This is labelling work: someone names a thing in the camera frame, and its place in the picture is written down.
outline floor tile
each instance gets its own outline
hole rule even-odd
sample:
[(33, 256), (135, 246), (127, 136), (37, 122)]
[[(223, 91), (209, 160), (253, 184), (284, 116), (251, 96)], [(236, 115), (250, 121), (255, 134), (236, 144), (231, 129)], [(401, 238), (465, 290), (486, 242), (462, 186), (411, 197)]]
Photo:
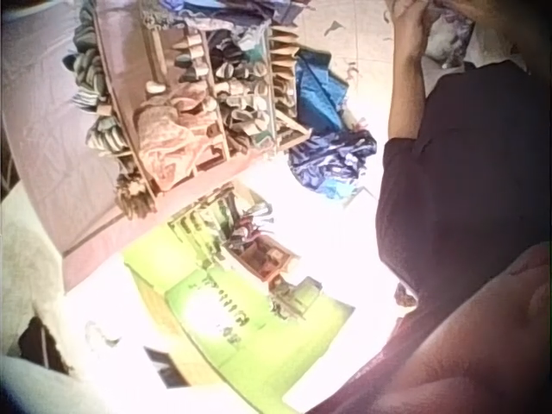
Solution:
[(327, 2), (304, 12), (307, 46), (335, 57), (356, 56), (354, 2)]
[(354, 8), (359, 58), (391, 62), (393, 33), (385, 0), (355, 0)]

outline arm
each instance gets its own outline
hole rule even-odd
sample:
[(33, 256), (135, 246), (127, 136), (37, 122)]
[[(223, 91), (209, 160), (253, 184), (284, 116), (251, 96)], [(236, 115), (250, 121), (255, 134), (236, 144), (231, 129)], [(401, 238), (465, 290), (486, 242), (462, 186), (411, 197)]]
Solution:
[(431, 21), (429, 0), (397, 0), (391, 4), (395, 32), (389, 138), (416, 139), (422, 123), (425, 86), (422, 56)]
[(395, 57), (389, 114), (389, 139), (416, 139), (425, 105), (422, 61)]

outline merchandise display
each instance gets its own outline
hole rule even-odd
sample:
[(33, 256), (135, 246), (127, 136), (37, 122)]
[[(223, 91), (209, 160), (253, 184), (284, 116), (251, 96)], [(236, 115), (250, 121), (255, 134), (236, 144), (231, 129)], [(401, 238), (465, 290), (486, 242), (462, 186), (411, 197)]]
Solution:
[[(116, 204), (128, 218), (155, 212), (157, 198), (181, 185), (212, 191), (234, 165), (310, 136), (294, 119), (299, 46), (284, 26), (304, 4), (207, 3), (141, 0), (124, 15), (86, 0), (80, 10), (76, 52), (63, 65), (78, 86), (73, 102), (98, 115), (86, 145), (119, 162)], [(124, 38), (108, 16), (127, 25)], [(120, 60), (118, 44), (129, 39), (144, 54), (134, 48)], [(195, 188), (207, 172), (209, 185)]]

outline fabric pile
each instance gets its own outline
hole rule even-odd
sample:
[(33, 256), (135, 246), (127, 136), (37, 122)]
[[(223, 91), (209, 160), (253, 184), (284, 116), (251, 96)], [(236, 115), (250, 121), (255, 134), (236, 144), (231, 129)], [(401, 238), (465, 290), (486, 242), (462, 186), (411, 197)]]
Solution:
[(289, 150), (289, 166), (304, 187), (330, 199), (351, 197), (377, 151), (369, 131), (349, 131), (340, 112), (347, 84), (329, 72), (328, 53), (298, 54), (298, 121), (312, 128), (312, 137)]
[(136, 111), (139, 156), (162, 191), (190, 175), (199, 156), (220, 135), (206, 81), (182, 84), (151, 97)]
[(308, 1), (294, 0), (141, 0), (144, 23), (149, 28), (228, 30), (244, 51), (259, 43), (275, 22), (288, 26)]

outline white surface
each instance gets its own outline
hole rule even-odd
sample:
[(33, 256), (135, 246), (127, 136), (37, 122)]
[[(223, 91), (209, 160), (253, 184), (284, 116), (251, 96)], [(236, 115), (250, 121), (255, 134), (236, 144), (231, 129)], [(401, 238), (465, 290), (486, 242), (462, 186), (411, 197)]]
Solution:
[(66, 251), (114, 205), (118, 166), (85, 145), (96, 117), (71, 102), (78, 5), (58, 3), (2, 24), (2, 117), (28, 197), (59, 251)]

